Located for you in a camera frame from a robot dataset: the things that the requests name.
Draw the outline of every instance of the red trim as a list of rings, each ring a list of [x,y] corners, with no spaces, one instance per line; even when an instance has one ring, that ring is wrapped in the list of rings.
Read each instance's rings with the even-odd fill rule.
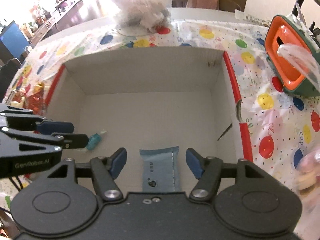
[[[223,59],[227,66],[230,83],[233,91],[233,96],[235,98],[235,103],[237,103],[238,101],[242,100],[242,98],[241,98],[235,72],[233,70],[229,55],[226,51],[223,53]],[[241,141],[242,141],[243,158],[253,162],[252,147],[251,147],[248,124],[246,122],[239,123],[239,126],[240,126],[240,134],[241,134]]]
[[[57,84],[58,84],[58,82],[59,82],[59,80],[60,80],[60,78],[61,78],[61,75],[62,75],[62,73],[63,73],[63,71],[64,71],[65,68],[66,68],[66,66],[65,66],[64,64],[62,64],[62,65],[60,66],[57,74],[55,75],[54,80],[53,80],[53,82],[52,82],[52,84],[51,84],[51,86],[50,86],[49,92],[48,92],[48,94],[47,94],[47,97],[45,98],[45,104],[46,104],[46,106],[48,106],[48,105],[50,104],[52,95],[53,95],[53,93],[54,93],[54,90],[56,89],[56,86],[57,86]]]

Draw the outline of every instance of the open box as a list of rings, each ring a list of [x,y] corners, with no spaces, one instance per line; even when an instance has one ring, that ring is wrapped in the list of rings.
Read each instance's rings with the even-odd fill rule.
[[[48,117],[73,122],[75,132],[88,136],[107,133],[93,151],[64,150],[63,158],[88,162],[125,147],[127,164],[116,180],[125,194],[142,190],[139,149],[179,146],[181,189],[189,193],[197,180],[186,164],[187,148],[229,163],[244,156],[228,60],[220,50],[185,46],[119,49],[69,60],[52,86]],[[221,188],[233,181],[225,179]],[[79,184],[93,190],[90,179]]]

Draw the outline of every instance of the metal screw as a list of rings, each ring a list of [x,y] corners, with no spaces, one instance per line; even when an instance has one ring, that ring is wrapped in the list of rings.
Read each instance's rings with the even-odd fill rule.
[[[107,190],[104,195],[107,197],[107,198],[118,198],[120,197],[121,193],[119,190],[116,190],[116,189],[110,189],[110,190]]]
[[[153,197],[151,200],[152,200],[153,202],[160,202],[160,201],[161,201],[161,198],[159,198],[159,197]]]
[[[142,201],[142,203],[144,203],[144,204],[151,204],[152,203],[152,201],[151,201],[151,199],[144,199],[143,201]]]
[[[205,189],[195,189],[191,194],[196,198],[206,197],[209,193]]]

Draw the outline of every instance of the tablecloth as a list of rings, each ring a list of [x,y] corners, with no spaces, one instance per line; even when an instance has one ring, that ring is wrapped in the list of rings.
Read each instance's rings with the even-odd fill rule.
[[[241,117],[248,125],[252,161],[288,188],[293,188],[300,159],[319,139],[320,98],[289,96],[266,60],[268,29],[239,23],[176,20],[157,33],[128,37],[106,25],[38,44],[28,55],[7,91],[27,95],[44,82],[45,91],[62,63],[102,50],[157,46],[192,46],[227,51],[241,94]]]

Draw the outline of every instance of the blue snack package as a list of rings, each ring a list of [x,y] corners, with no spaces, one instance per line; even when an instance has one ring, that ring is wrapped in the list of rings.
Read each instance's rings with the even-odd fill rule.
[[[179,192],[180,180],[177,167],[179,146],[140,150],[143,158],[143,192]]]

